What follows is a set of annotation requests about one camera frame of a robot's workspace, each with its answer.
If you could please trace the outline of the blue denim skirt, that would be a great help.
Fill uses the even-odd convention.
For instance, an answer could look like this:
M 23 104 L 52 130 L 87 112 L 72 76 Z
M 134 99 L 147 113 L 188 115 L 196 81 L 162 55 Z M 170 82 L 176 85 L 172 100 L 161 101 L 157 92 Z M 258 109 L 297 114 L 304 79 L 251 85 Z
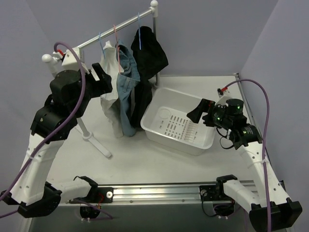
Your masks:
M 131 125 L 131 92 L 140 82 L 137 63 L 129 49 L 119 44 L 120 71 L 117 77 L 116 87 L 120 101 L 120 121 L 123 135 L 131 137 L 136 129 Z

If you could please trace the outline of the light blue wire hanger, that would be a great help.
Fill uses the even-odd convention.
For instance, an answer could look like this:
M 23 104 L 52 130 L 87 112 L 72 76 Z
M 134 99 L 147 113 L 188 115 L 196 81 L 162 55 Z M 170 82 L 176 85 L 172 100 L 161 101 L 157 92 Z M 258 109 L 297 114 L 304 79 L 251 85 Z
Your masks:
M 102 41 L 101 41 L 101 32 L 99 32 L 98 41 L 99 41 L 99 44 L 100 44 L 100 47 L 101 47 L 101 50 L 102 50 L 103 57 L 105 59 L 105 51 L 104 51 L 104 47 L 103 47 L 103 44 L 102 44 Z

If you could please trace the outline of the pink wire hanger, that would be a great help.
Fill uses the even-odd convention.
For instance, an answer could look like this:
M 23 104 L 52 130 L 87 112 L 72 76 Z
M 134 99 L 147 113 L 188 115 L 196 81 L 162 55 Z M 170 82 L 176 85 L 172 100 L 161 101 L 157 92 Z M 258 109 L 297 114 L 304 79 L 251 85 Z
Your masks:
M 117 51 L 117 58 L 118 58 L 118 69 L 119 69 L 119 73 L 122 73 L 122 67 L 120 64 L 120 47 L 119 47 L 119 40 L 118 40 L 118 35 L 117 35 L 117 30 L 116 30 L 116 26 L 113 25 L 113 30 L 114 30 L 114 34 L 115 34 L 115 39 L 116 39 L 116 51 Z

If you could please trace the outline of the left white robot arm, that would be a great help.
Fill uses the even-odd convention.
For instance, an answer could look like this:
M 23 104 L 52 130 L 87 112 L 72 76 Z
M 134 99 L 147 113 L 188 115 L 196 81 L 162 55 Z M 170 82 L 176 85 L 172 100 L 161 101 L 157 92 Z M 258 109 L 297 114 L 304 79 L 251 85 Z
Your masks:
M 47 176 L 56 154 L 90 100 L 112 91 L 111 76 L 99 63 L 94 63 L 84 81 L 80 70 L 64 70 L 50 82 L 50 89 L 51 94 L 30 127 L 22 174 L 10 191 L 0 195 L 7 205 L 17 205 L 17 213 L 24 218 L 45 217 L 62 202 L 91 203 L 98 196 L 98 184 L 89 177 L 76 176 L 70 182 L 51 184 Z

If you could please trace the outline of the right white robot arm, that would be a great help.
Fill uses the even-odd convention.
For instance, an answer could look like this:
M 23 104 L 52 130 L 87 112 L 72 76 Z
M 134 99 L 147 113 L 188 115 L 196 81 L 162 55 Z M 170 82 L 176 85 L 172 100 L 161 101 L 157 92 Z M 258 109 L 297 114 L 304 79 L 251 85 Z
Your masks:
M 251 225 L 257 232 L 272 232 L 293 226 L 300 214 L 300 202 L 292 201 L 277 179 L 267 157 L 263 157 L 263 142 L 255 126 L 247 123 L 243 114 L 244 102 L 228 99 L 222 104 L 202 99 L 199 105 L 187 114 L 193 122 L 203 123 L 227 131 L 235 150 L 252 175 L 257 194 L 254 194 L 234 175 L 216 179 L 214 193 L 219 199 L 233 199 L 248 214 Z

